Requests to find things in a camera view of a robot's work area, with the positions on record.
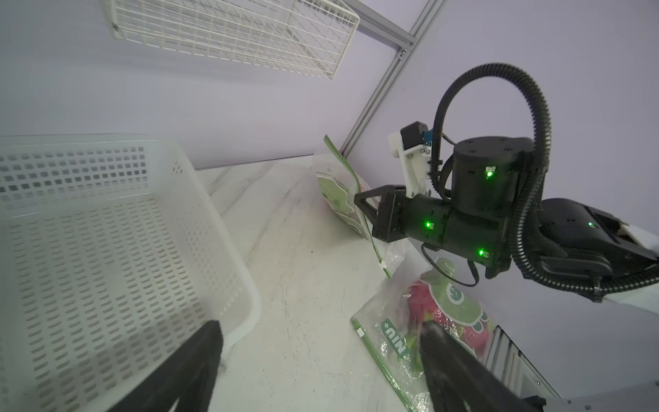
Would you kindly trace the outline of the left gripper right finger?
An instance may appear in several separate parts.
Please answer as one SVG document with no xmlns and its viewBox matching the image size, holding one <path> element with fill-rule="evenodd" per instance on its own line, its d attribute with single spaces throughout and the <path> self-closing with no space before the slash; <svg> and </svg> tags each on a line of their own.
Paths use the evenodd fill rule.
<svg viewBox="0 0 659 412">
<path fill-rule="evenodd" d="M 439 324 L 420 331 L 420 358 L 435 411 L 539 411 L 541 399 L 522 399 L 494 377 Z"/>
</svg>

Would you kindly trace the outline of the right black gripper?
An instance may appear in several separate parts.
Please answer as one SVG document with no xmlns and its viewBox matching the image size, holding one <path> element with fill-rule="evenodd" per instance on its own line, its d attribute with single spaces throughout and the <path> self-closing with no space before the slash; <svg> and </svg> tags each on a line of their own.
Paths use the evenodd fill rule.
<svg viewBox="0 0 659 412">
<path fill-rule="evenodd" d="M 376 197 L 379 204 L 373 206 L 369 200 Z M 372 235 L 378 240 L 417 240 L 433 251 L 443 250 L 484 266 L 487 278 L 510 269 L 502 219 L 467 215 L 435 197 L 409 198 L 402 185 L 360 192 L 355 205 L 372 223 Z"/>
</svg>

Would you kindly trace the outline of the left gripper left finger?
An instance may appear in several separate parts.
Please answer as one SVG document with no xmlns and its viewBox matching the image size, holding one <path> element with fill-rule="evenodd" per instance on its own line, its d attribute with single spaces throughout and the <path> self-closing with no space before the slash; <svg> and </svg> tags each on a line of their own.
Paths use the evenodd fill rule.
<svg viewBox="0 0 659 412">
<path fill-rule="evenodd" d="M 220 322 L 206 322 L 111 410 L 207 411 L 223 343 Z"/>
</svg>

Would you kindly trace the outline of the clear zip-top bag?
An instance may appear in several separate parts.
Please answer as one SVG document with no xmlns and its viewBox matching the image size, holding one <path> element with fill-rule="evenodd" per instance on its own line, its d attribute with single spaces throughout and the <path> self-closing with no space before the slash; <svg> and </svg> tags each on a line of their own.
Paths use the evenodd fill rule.
<svg viewBox="0 0 659 412">
<path fill-rule="evenodd" d="M 355 203 L 355 196 L 369 191 L 370 187 L 355 173 L 328 136 L 312 156 L 312 169 L 325 202 L 371 245 L 380 269 L 392 278 L 405 258 L 406 245 L 403 240 L 386 243 L 372 237 L 372 223 Z"/>
<path fill-rule="evenodd" d="M 443 280 L 453 283 L 436 269 L 430 269 L 410 280 L 392 279 L 358 310 L 352 317 L 351 324 L 405 409 L 431 411 L 432 401 L 420 358 L 421 327 L 416 334 L 408 330 L 409 311 L 405 294 L 409 286 L 418 280 Z M 477 358 L 468 350 L 470 355 L 481 362 L 486 359 L 487 351 L 484 357 Z"/>
</svg>

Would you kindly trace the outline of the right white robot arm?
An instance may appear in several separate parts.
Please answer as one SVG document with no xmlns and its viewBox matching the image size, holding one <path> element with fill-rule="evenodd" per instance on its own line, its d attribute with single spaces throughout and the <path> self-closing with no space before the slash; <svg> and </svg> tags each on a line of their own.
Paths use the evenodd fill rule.
<svg viewBox="0 0 659 412">
<path fill-rule="evenodd" d="M 499 78 L 530 110 L 532 137 L 472 137 L 442 160 L 444 121 L 472 82 Z M 552 125 L 544 94 L 524 70 L 489 63 L 467 70 L 442 96 L 432 126 L 416 122 L 389 138 L 402 185 L 359 193 L 355 205 L 386 243 L 410 239 L 422 252 L 465 259 L 487 278 L 520 270 L 546 288 L 600 303 L 658 310 L 658 238 L 600 209 L 542 195 Z"/>
</svg>

